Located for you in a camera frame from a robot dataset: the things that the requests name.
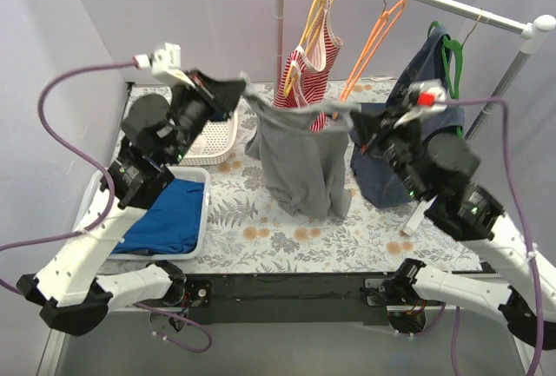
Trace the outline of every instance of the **floral tablecloth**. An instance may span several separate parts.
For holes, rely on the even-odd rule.
[[[362,80],[351,100],[384,102],[394,81]],[[269,101],[271,83],[255,90]],[[340,95],[342,82],[331,82],[326,97]],[[147,93],[169,96],[165,87],[134,87],[128,106]],[[345,154],[346,188],[353,196],[347,218],[317,221],[282,211],[265,188],[261,163],[244,154],[255,131],[256,117],[243,100],[240,128],[229,159],[207,167],[211,175],[211,207],[202,251],[193,260],[175,262],[185,273],[292,273],[394,271],[406,257],[445,270],[480,270],[478,256],[424,221],[412,237],[400,234],[415,204],[377,209],[362,198],[349,169],[351,144]],[[107,261],[106,274],[136,270],[142,261]]]

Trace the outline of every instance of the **gray wall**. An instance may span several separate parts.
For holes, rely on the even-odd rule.
[[[0,244],[5,244],[71,227],[93,170],[47,136],[36,100],[55,74],[110,62],[110,56],[79,0],[3,0],[0,10]],[[118,73],[69,81],[51,95],[47,117],[60,134],[107,162],[124,87]],[[36,272],[59,246],[2,253],[0,275],[13,284],[19,275]],[[47,327],[38,307],[0,290],[0,374],[35,374]]]
[[[497,10],[503,16],[532,21],[542,14],[556,16],[556,0],[477,0],[478,7]],[[463,37],[471,28],[468,23]],[[479,27],[466,45],[466,67],[462,96],[488,96],[512,60],[520,40],[499,30]],[[518,188],[524,200],[533,239],[545,257],[556,262],[554,205],[556,203],[556,33],[529,59],[508,90],[510,102],[510,152]],[[468,120],[472,120],[471,111]],[[483,157],[478,178],[515,214],[503,175],[500,111],[473,140],[473,149]],[[544,353],[545,374],[553,374],[556,353]]]
[[[275,0],[82,0],[114,59],[138,50],[149,51],[161,40],[182,46],[186,67],[214,76],[236,76],[246,70],[253,81],[275,75]],[[312,0],[286,0],[284,53],[299,42]],[[390,6],[397,0],[388,0]],[[473,3],[474,0],[459,0]],[[336,0],[334,32],[344,39],[331,73],[345,79],[381,13],[382,0]],[[411,2],[367,67],[368,75],[397,75],[427,33],[440,19],[457,33],[463,19]],[[126,79],[153,82],[146,73],[129,72]]]

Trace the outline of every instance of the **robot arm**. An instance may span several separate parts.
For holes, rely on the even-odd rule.
[[[108,216],[94,230],[85,229],[107,206],[103,178],[76,229],[81,235],[66,241],[37,274],[26,274],[17,282],[22,295],[42,307],[40,315],[50,328],[72,335],[89,332],[120,307],[142,300],[162,300],[170,306],[182,300],[186,277],[167,261],[126,274],[97,272],[129,227],[174,180],[167,165],[185,156],[215,112],[223,119],[231,116],[246,86],[241,79],[220,82],[198,70],[182,72],[180,48],[170,43],[135,61],[139,69],[151,69],[155,79],[172,87],[171,105],[157,95],[134,103],[122,122],[121,151],[108,169],[116,187],[116,203]],[[124,209],[127,222],[121,218]]]
[[[529,267],[539,269],[545,318],[545,350],[556,348],[556,268],[540,254],[529,254],[520,231],[504,208],[471,181],[480,164],[466,141],[441,131],[420,141],[420,119],[441,109],[438,82],[412,85],[405,101],[381,114],[353,113],[363,152],[375,152],[389,162],[407,192],[430,201],[425,212],[434,225],[487,261],[508,282],[489,283],[443,272],[422,261],[406,259],[394,277],[378,288],[385,302],[439,300],[467,308],[507,325],[513,335],[534,346],[535,293]]]

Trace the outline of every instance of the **gray t-shirt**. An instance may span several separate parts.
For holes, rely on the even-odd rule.
[[[243,97],[257,114],[257,130],[245,147],[246,155],[261,161],[270,194],[289,214],[345,218],[351,194],[344,188],[344,154],[349,112],[359,104],[321,102],[302,109],[276,109],[256,94]],[[338,113],[319,132],[308,131],[316,117]]]

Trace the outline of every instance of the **white clothes rack pole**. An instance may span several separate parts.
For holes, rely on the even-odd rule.
[[[276,73],[275,73],[275,92],[280,85],[281,77],[281,54],[283,50],[282,39],[284,31],[284,0],[275,1],[276,17]]]
[[[282,33],[283,33],[283,10],[284,0],[276,1],[276,76],[275,76],[275,91],[280,85],[281,76],[281,55],[282,55]],[[520,35],[525,41],[520,47],[520,51],[513,59],[506,73],[500,79],[500,82],[494,89],[492,96],[503,96],[507,89],[512,84],[513,80],[519,74],[529,57],[539,50],[541,44],[544,42],[546,36],[556,27],[556,19],[553,16],[539,16],[533,23],[520,23],[503,16],[497,16],[489,11],[484,11],[476,7],[459,3],[454,0],[415,0],[420,3],[431,5],[437,9],[447,11],[458,16],[463,16],[472,20],[477,20],[479,23],[498,27]],[[467,130],[466,139],[470,140],[479,131],[482,124],[488,118],[493,104],[486,104],[479,115],[474,119],[471,127]],[[412,234],[419,226],[424,218],[424,212],[427,209],[427,204],[430,202],[422,202],[414,215],[409,219],[404,227],[407,234]]]

